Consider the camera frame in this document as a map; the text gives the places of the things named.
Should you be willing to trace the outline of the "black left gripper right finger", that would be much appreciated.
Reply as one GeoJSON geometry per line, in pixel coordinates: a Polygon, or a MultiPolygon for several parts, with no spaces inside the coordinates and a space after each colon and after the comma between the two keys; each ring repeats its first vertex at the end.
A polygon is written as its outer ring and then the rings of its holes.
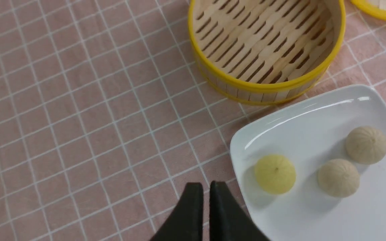
{"type": "Polygon", "coordinates": [[[211,182],[209,203],[211,241],[269,240],[239,206],[225,182],[211,182]]]}

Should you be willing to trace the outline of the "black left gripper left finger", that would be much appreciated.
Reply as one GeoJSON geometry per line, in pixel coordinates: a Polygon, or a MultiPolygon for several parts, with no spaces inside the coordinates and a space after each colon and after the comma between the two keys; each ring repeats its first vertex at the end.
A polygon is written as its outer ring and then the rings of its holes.
{"type": "Polygon", "coordinates": [[[151,241],[201,241],[203,238],[203,186],[186,183],[171,214],[151,241]]]}

